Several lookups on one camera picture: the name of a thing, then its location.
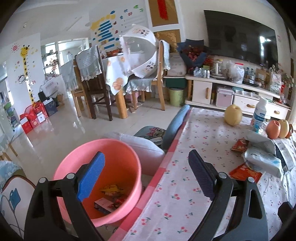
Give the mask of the red packet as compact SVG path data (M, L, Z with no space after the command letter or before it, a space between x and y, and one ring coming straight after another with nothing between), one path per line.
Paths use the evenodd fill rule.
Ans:
M229 176L232 179L239 180L239 181L245 181L248 177L252 177L257 183L262 177L262 173L256 172L250 169L245 164L241 164L240 166L230 171Z

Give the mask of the white wet wipes pack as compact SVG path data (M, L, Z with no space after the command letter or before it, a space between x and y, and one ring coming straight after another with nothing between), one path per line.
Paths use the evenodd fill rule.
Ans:
M283 168L281 160L274 155L251 146L245 151L242 157L250 169L262 174L268 173L282 180Z

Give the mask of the red snack wrapper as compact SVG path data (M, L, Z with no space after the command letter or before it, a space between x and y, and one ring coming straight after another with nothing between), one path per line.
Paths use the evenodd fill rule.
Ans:
M244 153L248 148L249 141L241 138L230 149L231 151Z

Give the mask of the green trash bin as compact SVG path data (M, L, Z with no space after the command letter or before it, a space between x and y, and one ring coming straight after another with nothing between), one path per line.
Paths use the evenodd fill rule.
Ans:
M184 89L169 88L170 104L175 107L184 105Z

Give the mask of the red checkered table cover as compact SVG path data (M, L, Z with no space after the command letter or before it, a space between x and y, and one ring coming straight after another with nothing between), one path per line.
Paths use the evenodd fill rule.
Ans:
M182 219L188 211L185 185L190 183L187 147L182 147L190 112L139 202L110 240L177 240L188 233Z

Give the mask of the cherry print tablecloth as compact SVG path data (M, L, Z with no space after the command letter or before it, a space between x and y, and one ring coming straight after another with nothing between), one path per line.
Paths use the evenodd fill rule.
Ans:
M193 108L124 240L295 240L295 136L270 140Z

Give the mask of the pink plastic basin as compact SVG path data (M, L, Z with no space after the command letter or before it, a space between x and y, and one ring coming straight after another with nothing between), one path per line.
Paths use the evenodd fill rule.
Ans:
M85 143L70 152L57 167L53 180L64 178L69 173L88 164L97 152L105 156L105 166L90 196L82 202L94 226L115 224L124 219L136 206L142 193L142 167L136 152L124 142L105 138ZM102 188L115 184L125 191L125 201L110 214L94 208L94 202L104 197Z

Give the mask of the red apple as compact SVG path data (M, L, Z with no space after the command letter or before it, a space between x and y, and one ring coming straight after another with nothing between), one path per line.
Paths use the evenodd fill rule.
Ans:
M274 140L274 139L278 138L278 136L280 134L280 129L281 129L280 122L277 120L271 120L268 123L265 131L266 131L268 138L270 138L271 140Z

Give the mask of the large yellow pear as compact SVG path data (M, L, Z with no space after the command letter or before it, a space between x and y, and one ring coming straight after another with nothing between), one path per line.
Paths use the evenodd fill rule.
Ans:
M279 133L279 138L286 138L288 135L288 132L290 130L289 123L287 120L279 120L278 121L280 124L280 133Z

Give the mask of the red gift boxes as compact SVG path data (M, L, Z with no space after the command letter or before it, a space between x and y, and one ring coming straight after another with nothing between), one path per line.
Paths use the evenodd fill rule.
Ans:
M25 134L28 134L35 127L48 119L48 114L43 102L34 102L25 109L25 112L20 115L20 124Z

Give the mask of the white milk bottle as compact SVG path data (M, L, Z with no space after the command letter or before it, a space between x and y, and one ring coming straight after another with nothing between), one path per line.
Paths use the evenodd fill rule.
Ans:
M259 132L259 129L261 128L265 120L265 116L267 112L267 109L266 109L267 104L268 104L268 100L265 99L264 97L260 97L260 100L255 107L255 111L253 113L250 126L252 131L256 133Z

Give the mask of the small yellow pear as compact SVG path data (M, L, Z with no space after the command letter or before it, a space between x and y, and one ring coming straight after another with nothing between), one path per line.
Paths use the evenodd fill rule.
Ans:
M224 121L230 126L237 126L242 121L242 110L237 105L230 105L224 113Z

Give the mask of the blue chair back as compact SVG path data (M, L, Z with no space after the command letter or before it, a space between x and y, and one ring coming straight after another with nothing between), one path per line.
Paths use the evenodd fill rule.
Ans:
M162 145L161 148L167 152L168 149L170 148L179 128L181 127L184 118L188 112L188 110L190 109L190 106L188 104L185 104L179 111L178 113L175 115L175 117L172 119L172 121L170 122L168 128L166 129L166 132L163 136L163 141L162 141Z

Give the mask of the pink storage box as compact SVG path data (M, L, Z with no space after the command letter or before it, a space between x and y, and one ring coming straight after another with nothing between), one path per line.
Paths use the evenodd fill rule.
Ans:
M216 90L216 106L227 108L233 102L234 91L231 88L218 87Z

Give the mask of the white tv cabinet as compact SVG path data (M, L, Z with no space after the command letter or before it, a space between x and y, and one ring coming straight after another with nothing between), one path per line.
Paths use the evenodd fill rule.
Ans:
M290 107L275 101L279 99L279 95L261 87L237 84L215 78L195 77L192 75L186 75L185 78L188 81L188 94L185 103L191 106L221 111L226 110L227 108L216 106L217 88L226 87L234 91L232 104L239 106L243 114L252 116L260 97L268 100L266 119L286 119L290 112Z

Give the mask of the dark wooden chair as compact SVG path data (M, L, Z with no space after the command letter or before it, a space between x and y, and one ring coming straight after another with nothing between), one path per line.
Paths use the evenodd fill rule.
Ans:
M112 121L110 94L97 45L81 51L74 57L74 71L77 83L82 87L90 117L96 119L96 105L105 105L108 119Z

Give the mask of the dining table with cloth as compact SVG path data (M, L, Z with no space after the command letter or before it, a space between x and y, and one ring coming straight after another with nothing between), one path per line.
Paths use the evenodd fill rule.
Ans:
M124 58L123 54L108 57L102 61L106 75L106 84L111 94L115 97L119 117L125 119L128 117L125 94L147 90L146 83L130 71L128 61Z

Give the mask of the dark flower bouquet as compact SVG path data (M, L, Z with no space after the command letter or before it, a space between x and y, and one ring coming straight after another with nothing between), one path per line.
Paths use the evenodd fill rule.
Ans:
M204 40L186 39L177 44L177 51L188 69L202 67L207 57L208 47Z

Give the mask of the wooden dining chair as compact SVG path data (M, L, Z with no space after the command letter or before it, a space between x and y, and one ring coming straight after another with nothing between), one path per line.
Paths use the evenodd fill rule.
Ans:
M131 75L128 78L128 83L125 86L125 93L132 95L133 104L137 104L135 100L136 92L151 92L152 86L156 86L158 90L161 110L165 110L165 99L163 94L163 76L166 71L170 70L170 44L165 40L160 40L158 49L158 66L157 70L152 75L145 78L138 78Z

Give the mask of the black television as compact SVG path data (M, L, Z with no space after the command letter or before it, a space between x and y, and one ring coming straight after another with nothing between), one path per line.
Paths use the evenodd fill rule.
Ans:
M265 68L278 64L275 31L254 20L204 10L209 50L213 55L235 58Z

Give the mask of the white mesh food cover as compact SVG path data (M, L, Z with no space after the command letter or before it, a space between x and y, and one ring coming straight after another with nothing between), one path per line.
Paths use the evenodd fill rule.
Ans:
M158 40L148 28L132 24L132 28L119 37L127 70L138 78L145 78L156 71Z

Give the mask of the giraffe height wall sticker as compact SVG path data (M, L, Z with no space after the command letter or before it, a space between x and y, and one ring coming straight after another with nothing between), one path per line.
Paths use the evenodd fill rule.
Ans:
M20 51L20 55L22 57L23 60L23 70L24 70L24 80L25 83L27 85L27 89L28 89L28 94L29 94L29 98L31 101L31 104L33 104L34 101L34 97L33 97L33 93L30 87L30 79L29 79L29 69L27 67L27 58L28 58L28 52L30 50L30 46L29 45L23 45Z

